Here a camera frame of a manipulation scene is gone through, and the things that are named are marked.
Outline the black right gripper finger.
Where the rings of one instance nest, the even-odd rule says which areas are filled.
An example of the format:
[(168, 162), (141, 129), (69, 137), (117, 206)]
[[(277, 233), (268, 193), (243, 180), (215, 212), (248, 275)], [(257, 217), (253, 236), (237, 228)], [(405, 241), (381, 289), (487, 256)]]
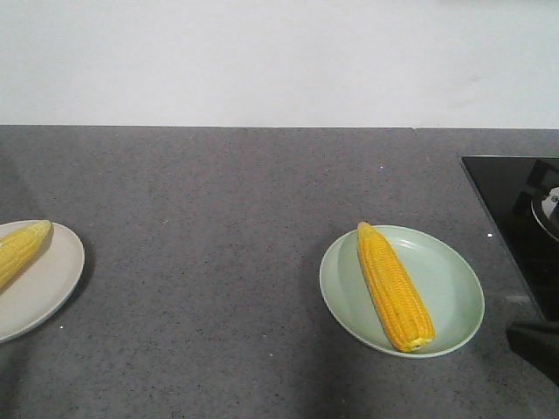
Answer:
[(511, 350), (558, 385), (558, 322), (513, 322), (506, 327)]

